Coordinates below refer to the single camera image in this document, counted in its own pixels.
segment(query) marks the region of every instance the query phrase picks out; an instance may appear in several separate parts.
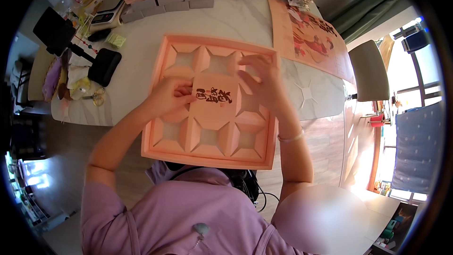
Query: red string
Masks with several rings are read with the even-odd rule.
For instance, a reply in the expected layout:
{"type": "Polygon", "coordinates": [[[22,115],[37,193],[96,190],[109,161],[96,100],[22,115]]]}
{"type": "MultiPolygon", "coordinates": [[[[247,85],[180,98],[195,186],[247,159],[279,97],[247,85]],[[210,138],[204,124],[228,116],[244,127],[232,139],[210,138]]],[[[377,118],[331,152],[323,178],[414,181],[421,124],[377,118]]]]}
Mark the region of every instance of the red string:
{"type": "MultiPolygon", "coordinates": [[[[75,37],[78,38],[81,42],[83,42],[84,45],[87,45],[87,46],[90,46],[90,47],[91,47],[91,45],[89,45],[89,44],[87,44],[86,42],[84,42],[80,37],[77,37],[77,36],[75,36],[75,37]]],[[[92,48],[92,47],[91,47],[91,50],[94,51],[95,54],[97,54],[97,50],[95,50],[95,49],[92,48]]]]}

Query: purple shirt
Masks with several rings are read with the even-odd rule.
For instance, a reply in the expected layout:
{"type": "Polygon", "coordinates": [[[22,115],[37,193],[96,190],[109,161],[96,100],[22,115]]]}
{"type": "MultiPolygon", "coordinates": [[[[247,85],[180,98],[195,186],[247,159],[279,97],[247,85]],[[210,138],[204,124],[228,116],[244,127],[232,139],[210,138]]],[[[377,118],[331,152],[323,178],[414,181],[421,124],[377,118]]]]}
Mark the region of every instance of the purple shirt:
{"type": "Polygon", "coordinates": [[[82,197],[84,254],[302,254],[260,216],[219,170],[204,168],[152,187],[127,211],[101,183],[82,197]],[[210,227],[198,244],[194,224],[210,227]]]}

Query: pink tray insert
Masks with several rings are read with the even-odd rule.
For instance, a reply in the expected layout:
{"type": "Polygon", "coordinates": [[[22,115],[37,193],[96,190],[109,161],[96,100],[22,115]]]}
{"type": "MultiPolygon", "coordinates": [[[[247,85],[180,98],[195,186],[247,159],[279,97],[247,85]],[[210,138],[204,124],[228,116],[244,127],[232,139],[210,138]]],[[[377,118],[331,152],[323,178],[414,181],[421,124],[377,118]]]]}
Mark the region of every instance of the pink tray insert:
{"type": "Polygon", "coordinates": [[[165,35],[151,89],[164,77],[193,79],[198,100],[149,122],[142,156],[206,167],[272,169],[275,116],[260,105],[238,77],[242,56],[262,54],[278,67],[272,48],[219,37],[165,35]]]}

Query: poster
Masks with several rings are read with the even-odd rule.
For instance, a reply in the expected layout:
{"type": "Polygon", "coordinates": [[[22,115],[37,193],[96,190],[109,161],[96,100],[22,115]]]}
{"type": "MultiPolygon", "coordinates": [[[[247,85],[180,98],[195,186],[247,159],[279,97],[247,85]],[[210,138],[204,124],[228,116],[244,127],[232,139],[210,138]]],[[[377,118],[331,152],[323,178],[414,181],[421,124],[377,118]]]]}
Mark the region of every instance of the poster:
{"type": "Polygon", "coordinates": [[[343,38],[333,26],[280,0],[269,0],[274,48],[280,56],[315,67],[354,84],[343,38]]]}

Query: gold scissors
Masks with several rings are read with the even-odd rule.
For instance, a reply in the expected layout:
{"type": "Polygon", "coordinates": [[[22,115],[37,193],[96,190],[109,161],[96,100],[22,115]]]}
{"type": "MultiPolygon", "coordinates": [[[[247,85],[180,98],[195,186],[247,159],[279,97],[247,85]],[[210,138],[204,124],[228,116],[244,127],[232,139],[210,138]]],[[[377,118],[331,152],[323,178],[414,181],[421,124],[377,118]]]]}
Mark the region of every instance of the gold scissors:
{"type": "Polygon", "coordinates": [[[82,99],[92,99],[95,106],[101,106],[104,104],[102,95],[105,93],[105,88],[100,87],[94,92],[94,95],[88,97],[82,97],[82,99]]]}

